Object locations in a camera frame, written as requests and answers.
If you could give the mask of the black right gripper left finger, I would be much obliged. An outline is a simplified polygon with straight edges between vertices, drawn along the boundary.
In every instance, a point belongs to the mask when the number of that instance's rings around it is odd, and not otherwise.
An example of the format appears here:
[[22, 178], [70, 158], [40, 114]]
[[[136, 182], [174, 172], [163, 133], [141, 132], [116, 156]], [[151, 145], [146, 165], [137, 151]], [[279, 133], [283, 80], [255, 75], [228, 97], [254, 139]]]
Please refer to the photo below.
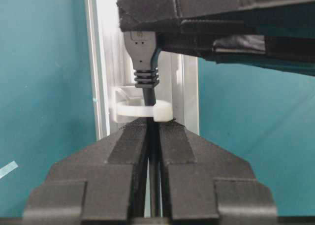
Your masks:
[[126, 124], [52, 165], [30, 194], [25, 225], [125, 225], [144, 216], [147, 122]]

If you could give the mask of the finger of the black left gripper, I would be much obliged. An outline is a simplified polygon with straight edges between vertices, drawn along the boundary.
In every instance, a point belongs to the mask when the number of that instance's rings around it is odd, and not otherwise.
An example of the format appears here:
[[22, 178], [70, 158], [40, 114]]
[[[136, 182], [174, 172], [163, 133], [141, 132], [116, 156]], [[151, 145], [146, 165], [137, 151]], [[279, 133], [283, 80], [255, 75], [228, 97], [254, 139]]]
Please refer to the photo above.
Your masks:
[[278, 7], [203, 17], [157, 12], [154, 31], [164, 51], [218, 64], [315, 74], [313, 7]]
[[122, 31], [169, 32], [182, 20], [312, 3], [315, 0], [118, 0]]

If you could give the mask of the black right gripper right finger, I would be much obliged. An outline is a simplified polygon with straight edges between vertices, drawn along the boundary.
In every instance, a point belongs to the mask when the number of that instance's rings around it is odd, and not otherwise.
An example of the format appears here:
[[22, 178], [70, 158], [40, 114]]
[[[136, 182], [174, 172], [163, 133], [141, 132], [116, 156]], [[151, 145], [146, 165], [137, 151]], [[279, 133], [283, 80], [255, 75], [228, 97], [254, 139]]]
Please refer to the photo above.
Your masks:
[[171, 121], [159, 126], [165, 214], [175, 225], [275, 225], [270, 189], [235, 154]]

